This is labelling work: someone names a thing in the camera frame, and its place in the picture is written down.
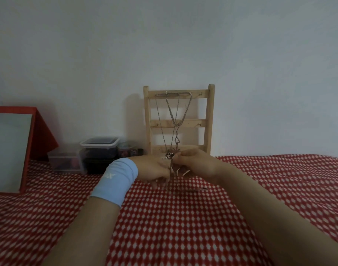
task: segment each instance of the person's left hand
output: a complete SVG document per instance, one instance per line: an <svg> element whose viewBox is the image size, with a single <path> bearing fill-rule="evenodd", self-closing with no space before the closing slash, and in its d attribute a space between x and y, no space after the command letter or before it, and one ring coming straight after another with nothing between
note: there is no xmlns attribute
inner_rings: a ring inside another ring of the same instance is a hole
<svg viewBox="0 0 338 266"><path fill-rule="evenodd" d="M170 179L170 160L161 159L157 156L145 155L138 157L128 157L138 168L137 179L149 182L153 189L165 186Z"/></svg>

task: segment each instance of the light blue wristband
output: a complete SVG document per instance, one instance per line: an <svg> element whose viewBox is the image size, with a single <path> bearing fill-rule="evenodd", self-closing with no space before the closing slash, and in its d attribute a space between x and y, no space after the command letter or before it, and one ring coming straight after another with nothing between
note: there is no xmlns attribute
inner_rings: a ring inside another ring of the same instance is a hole
<svg viewBox="0 0 338 266"><path fill-rule="evenodd" d="M136 164L128 158L112 162L90 196L105 199L121 207L125 195L138 176Z"/></svg>

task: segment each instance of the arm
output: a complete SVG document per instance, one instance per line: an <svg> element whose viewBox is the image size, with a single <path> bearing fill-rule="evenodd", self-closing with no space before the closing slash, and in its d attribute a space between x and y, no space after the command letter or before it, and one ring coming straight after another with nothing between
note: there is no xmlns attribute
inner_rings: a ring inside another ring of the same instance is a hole
<svg viewBox="0 0 338 266"><path fill-rule="evenodd" d="M338 244L235 166L200 150L173 158L179 176L223 187L276 265L338 265Z"/></svg>
<svg viewBox="0 0 338 266"><path fill-rule="evenodd" d="M52 249L43 266L104 265L126 192L134 180L168 179L170 162L154 156L123 158L109 165L74 222Z"/></svg>

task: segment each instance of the necklace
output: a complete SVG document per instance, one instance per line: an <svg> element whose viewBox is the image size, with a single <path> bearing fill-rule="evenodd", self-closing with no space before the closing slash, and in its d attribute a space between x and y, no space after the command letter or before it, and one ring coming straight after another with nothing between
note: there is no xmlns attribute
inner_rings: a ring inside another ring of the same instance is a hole
<svg viewBox="0 0 338 266"><path fill-rule="evenodd" d="M186 107L186 110L185 110L185 113L184 113L184 116L182 117L181 121L179 123L176 123L176 118L177 118L177 115L178 115L178 108L179 108L179 101L180 101L180 94L190 94L190 100L189 100L189 103ZM185 117L186 117L186 114L187 114L187 111L189 110L189 106L190 106L190 103L191 103L191 100L192 100L192 94L191 93L180 93L180 92L177 92L177 93L169 93L169 92L166 92L165 93L165 100L167 101L167 105L168 105L168 109L169 109L169 113L170 113L170 117L171 117L171 121L173 122L173 135L171 137L171 144L170 144L170 148L167 147L167 143L165 142L165 138L164 138L164 132L163 132L163 127L162 127L162 121L160 120L160 115L159 115L159 109L158 109L158 103L157 103L157 96L160 95L160 94L156 94L155 95L155 100L156 100L156 107L157 107L157 113L158 113L158 118L159 118L159 124L160 124L160 129L162 131L162 136L163 136L163 141L164 141L164 145L165 145L165 151L166 151L166 155L165 157L170 161L170 167L169 167L169 170L170 170L170 175L172 175L172 171L174 172L174 179L175 179L175 182L176 182L176 186L178 187L178 189L180 191L183 191L179 188L179 184L178 184L178 181L177 181L177 174L176 174L176 171L173 170L173 160L172 158L174 157L174 155L180 151L179 149L179 143L180 143L180 139L178 137L178 130L180 128L180 126L183 124L184 120L185 120ZM174 115L171 111L171 107L169 105L169 101L168 101L168 95L178 95L178 104L176 106L176 113L175 113L175 118L174 118ZM174 133L175 133L175 139L174 139L174 142L176 143L176 146L175 146L175 149L173 149L173 138L174 138ZM189 189L189 190L185 190L185 191L188 191L188 192L197 192L197 191L201 191L201 190L207 190L207 188L199 188L199 189Z"/></svg>

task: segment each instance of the wooden jewelry stand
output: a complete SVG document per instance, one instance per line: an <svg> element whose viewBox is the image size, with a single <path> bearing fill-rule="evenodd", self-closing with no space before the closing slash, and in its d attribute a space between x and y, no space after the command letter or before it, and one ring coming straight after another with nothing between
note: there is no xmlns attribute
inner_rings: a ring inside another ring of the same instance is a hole
<svg viewBox="0 0 338 266"><path fill-rule="evenodd" d="M143 87L143 95L145 102L145 117L146 117L146 136L147 136L147 153L148 154L164 154L166 153L165 145L152 145L152 129L160 128L159 120L151 119L151 107L149 100L165 99L166 93L178 93L178 95L167 96L168 99L190 98L190 93L193 99L206 98L206 118L195 120L184 120L181 127L184 128L205 128L203 145L180 145L180 150L199 148L208 154L211 153L211 136L213 123L213 104L214 104L214 84L208 85L206 90L149 90L148 86ZM162 120L163 128L173 128L172 120Z"/></svg>

